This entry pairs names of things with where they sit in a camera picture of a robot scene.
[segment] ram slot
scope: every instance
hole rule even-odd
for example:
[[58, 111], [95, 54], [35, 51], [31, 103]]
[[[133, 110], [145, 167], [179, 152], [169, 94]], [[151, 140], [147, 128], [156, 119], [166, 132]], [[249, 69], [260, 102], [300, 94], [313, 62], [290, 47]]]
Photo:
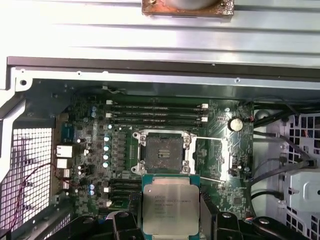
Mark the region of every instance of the ram slot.
[[127, 117], [135, 117], [135, 118], [173, 118], [173, 119], [192, 119], [196, 120], [201, 117], [205, 117], [206, 115], [201, 114], [189, 114], [189, 113], [178, 113], [178, 112], [110, 112], [112, 116], [116, 118], [127, 118]]
[[114, 120], [118, 121], [151, 121], [151, 122], [181, 122], [183, 120], [184, 122], [193, 123], [196, 121], [201, 121], [200, 117], [197, 118], [184, 118], [184, 117], [167, 117], [167, 116], [119, 116], [119, 115], [112, 115], [112, 118]]
[[132, 106], [134, 104], [135, 107], [150, 107], [157, 106], [162, 108], [185, 108], [185, 109], [206, 109], [208, 108], [208, 104], [200, 103], [200, 104], [183, 104], [183, 103], [167, 103], [167, 102], [125, 102], [125, 101], [115, 101], [112, 103], [113, 106]]
[[112, 123], [118, 126], [154, 126], [154, 127], [183, 127], [183, 128], [202, 128], [203, 122], [201, 121], [193, 121], [190, 123], [186, 123], [185, 121], [133, 121], [133, 120], [117, 120], [113, 119]]
[[178, 107], [178, 106], [160, 106], [160, 105], [111, 105], [111, 111], [120, 111], [120, 112], [146, 112], [146, 111], [156, 111], [157, 113], [197, 113], [197, 114], [206, 114], [208, 109], [206, 108], [189, 108], [189, 107]]

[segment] green circuit board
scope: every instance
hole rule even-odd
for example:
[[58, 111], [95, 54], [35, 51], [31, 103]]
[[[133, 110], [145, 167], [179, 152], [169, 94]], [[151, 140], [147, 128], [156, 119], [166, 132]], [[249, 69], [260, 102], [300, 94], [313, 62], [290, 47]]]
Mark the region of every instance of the green circuit board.
[[[147, 172], [196, 173], [203, 177], [201, 190], [221, 211], [247, 217], [244, 182], [253, 166], [253, 111], [250, 104], [242, 106], [237, 100], [121, 93], [75, 97], [68, 109], [69, 124], [74, 126], [74, 141], [84, 139], [84, 151], [90, 150], [76, 156], [73, 166], [74, 181], [84, 183], [74, 195], [76, 215], [125, 210], [130, 191], [141, 190], [141, 174]], [[241, 119], [240, 130], [230, 129], [233, 119]], [[191, 136], [194, 153], [183, 149], [182, 134]], [[181, 162], [187, 155], [194, 166], [183, 172]], [[78, 175], [80, 165], [90, 166], [90, 174]], [[141, 174], [133, 171], [140, 166]], [[89, 185], [94, 185], [94, 194]]]

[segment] ventilation grille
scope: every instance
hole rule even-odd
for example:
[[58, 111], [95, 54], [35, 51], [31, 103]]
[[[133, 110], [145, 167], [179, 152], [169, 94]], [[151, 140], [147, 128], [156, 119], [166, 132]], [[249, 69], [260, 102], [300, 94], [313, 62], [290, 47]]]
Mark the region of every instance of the ventilation grille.
[[[290, 140], [308, 154], [320, 155], [320, 116], [295, 116], [290, 124]], [[300, 155], [290, 146], [288, 162], [296, 163]]]
[[[289, 139], [310, 156], [320, 158], [320, 115], [302, 114], [294, 116], [290, 123]], [[300, 155], [292, 147], [288, 149], [288, 163], [298, 162]], [[320, 240], [320, 216], [302, 212], [287, 206], [286, 225], [304, 234], [311, 240]]]
[[70, 213], [57, 225], [55, 228], [43, 239], [46, 240], [48, 237], [50, 237], [55, 232], [62, 229], [65, 225], [67, 225], [70, 222], [71, 215]]
[[51, 166], [32, 174], [23, 185], [19, 208], [18, 195], [24, 179], [39, 166], [51, 162], [52, 129], [14, 129], [11, 169], [2, 182], [0, 228], [13, 229], [34, 217], [49, 205]]

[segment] black cable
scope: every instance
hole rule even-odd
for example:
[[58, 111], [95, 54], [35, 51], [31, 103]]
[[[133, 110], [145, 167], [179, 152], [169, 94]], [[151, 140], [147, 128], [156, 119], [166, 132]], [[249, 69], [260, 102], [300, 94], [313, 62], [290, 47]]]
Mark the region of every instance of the black cable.
[[300, 154], [303, 160], [307, 161], [311, 159], [310, 156], [305, 151], [303, 151], [300, 147], [295, 145], [286, 136], [283, 136], [281, 134], [276, 134], [276, 133], [260, 132], [260, 131], [253, 131], [253, 134], [263, 136], [263, 137], [268, 137], [268, 138], [280, 138], [286, 141], [290, 145], [290, 147], [292, 147], [295, 150], [296, 153]]
[[249, 102], [253, 102], [253, 100], [259, 100], [259, 99], [278, 99], [280, 100], [283, 105], [285, 105], [289, 110], [291, 110], [291, 112], [293, 112], [294, 114], [296, 114], [297, 116], [299, 116], [299, 112], [291, 105], [289, 104], [284, 98], [280, 97], [280, 96], [261, 96], [261, 97], [255, 97], [252, 98], [249, 101], [246, 101], [243, 105], [247, 105]]
[[[255, 109], [269, 109], [269, 107], [264, 108], [257, 108], [256, 106], [254, 107]], [[316, 114], [316, 113], [320, 113], [320, 104], [318, 105], [313, 105], [313, 106], [304, 106], [302, 108], [297, 108], [297, 110], [299, 111], [300, 114]], [[271, 124], [275, 121], [278, 121], [280, 119], [285, 119], [290, 117], [291, 115], [293, 115], [294, 113], [292, 111], [288, 111], [288, 110], [283, 110], [280, 112], [277, 112], [273, 115], [264, 117], [262, 119], [256, 120], [253, 123], [253, 127], [254, 128], [259, 128], [262, 126], [266, 126], [268, 124]]]
[[271, 170], [271, 171], [268, 171], [266, 173], [261, 174], [260, 176], [258, 176], [255, 179], [253, 179], [250, 182], [249, 185], [252, 187], [256, 183], [258, 183], [258, 182], [260, 182], [262, 180], [268, 179], [270, 177], [273, 177], [275, 175], [278, 175], [278, 174], [281, 174], [281, 173], [285, 173], [285, 172], [289, 172], [289, 171], [299, 170], [299, 169], [305, 168], [307, 166], [309, 166], [309, 162], [308, 161], [302, 161], [302, 162], [299, 162], [299, 163], [296, 163], [296, 164], [289, 164], [289, 165], [283, 166], [281, 168], [278, 168], [278, 169], [275, 169], [275, 170]]
[[279, 200], [285, 199], [285, 196], [282, 192], [275, 191], [275, 190], [266, 190], [266, 191], [257, 192], [251, 196], [251, 199], [255, 199], [256, 197], [259, 197], [261, 195], [273, 195], [276, 199], [279, 199]]
[[252, 181], [247, 182], [245, 184], [246, 185], [245, 198], [246, 198], [246, 202], [249, 205], [249, 208], [250, 208], [250, 211], [251, 211], [253, 217], [257, 216], [256, 211], [254, 209], [254, 206], [252, 204], [252, 197], [251, 197], [251, 188], [252, 188], [253, 185], [255, 185], [256, 183], [258, 183], [258, 182], [260, 182], [262, 180], [265, 180], [265, 179], [268, 179], [270, 177], [273, 177], [275, 175], [278, 175], [278, 174], [281, 174], [281, 173], [285, 173], [285, 172], [288, 172], [288, 171], [299, 170], [299, 169], [302, 169], [304, 167], [307, 167], [308, 165], [309, 165], [308, 161], [302, 161], [302, 162], [299, 162], [299, 163], [296, 163], [296, 164], [289, 164], [289, 165], [286, 165], [284, 167], [268, 171], [268, 172], [266, 172], [264, 174], [261, 174], [260, 176], [258, 176], [257, 178], [253, 179]]

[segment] intel xeon processor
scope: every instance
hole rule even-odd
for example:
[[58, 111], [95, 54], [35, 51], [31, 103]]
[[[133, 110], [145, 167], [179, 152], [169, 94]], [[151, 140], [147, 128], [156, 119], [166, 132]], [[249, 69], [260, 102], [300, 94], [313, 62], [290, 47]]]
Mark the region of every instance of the intel xeon processor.
[[194, 236], [199, 232], [199, 188], [186, 177], [164, 177], [143, 188], [143, 232]]

